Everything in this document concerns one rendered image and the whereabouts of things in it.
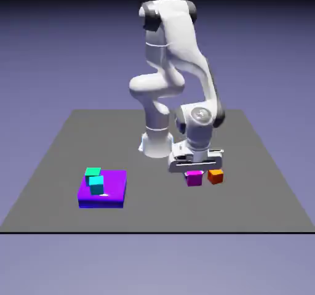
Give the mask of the small orange cube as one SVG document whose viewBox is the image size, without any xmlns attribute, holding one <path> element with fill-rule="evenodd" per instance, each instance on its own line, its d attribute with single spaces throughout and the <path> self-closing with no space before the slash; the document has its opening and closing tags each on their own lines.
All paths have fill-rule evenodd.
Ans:
<svg viewBox="0 0 315 295">
<path fill-rule="evenodd" d="M 224 179 L 224 172 L 222 169 L 212 169 L 208 170 L 207 178 L 209 182 L 213 185 L 220 184 L 223 182 Z"/>
</svg>

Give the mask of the small magenta cube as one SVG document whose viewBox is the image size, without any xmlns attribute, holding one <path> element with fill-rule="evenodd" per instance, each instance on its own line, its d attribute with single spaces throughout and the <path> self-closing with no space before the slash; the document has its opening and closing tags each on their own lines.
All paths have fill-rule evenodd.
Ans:
<svg viewBox="0 0 315 295">
<path fill-rule="evenodd" d="M 203 171 L 187 171 L 185 172 L 186 184 L 189 187 L 198 187 L 202 185 Z"/>
</svg>

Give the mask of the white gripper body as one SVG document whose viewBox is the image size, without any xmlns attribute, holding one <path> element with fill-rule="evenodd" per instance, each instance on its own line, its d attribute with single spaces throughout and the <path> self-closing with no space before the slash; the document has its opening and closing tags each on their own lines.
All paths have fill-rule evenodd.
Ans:
<svg viewBox="0 0 315 295">
<path fill-rule="evenodd" d="M 205 149 L 192 150 L 186 141 L 172 145 L 172 151 L 168 159 L 169 172 L 207 171 L 221 169 L 224 150 Z"/>
</svg>

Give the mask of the small green cube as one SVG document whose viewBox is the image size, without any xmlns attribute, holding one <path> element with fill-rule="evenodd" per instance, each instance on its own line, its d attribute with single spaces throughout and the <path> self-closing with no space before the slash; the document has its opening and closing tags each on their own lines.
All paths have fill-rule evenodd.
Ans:
<svg viewBox="0 0 315 295">
<path fill-rule="evenodd" d="M 89 186 L 89 180 L 91 177 L 97 177 L 100 175 L 101 167 L 87 167 L 85 170 L 85 182 Z"/>
</svg>

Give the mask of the small cyan cube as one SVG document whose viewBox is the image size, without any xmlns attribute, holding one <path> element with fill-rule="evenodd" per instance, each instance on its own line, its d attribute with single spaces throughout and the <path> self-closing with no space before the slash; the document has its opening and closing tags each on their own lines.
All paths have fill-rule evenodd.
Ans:
<svg viewBox="0 0 315 295">
<path fill-rule="evenodd" d="M 89 188 L 91 195 L 104 194 L 104 179 L 102 175 L 89 177 Z"/>
</svg>

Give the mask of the large purple box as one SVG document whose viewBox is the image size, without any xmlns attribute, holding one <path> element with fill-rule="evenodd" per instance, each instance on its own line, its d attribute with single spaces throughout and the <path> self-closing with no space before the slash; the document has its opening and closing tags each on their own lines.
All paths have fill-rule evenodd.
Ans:
<svg viewBox="0 0 315 295">
<path fill-rule="evenodd" d="M 86 185 L 85 176 L 78 190 L 78 205 L 80 208 L 123 208 L 127 186 L 125 170 L 102 170 L 104 179 L 104 194 L 91 195 Z"/>
</svg>

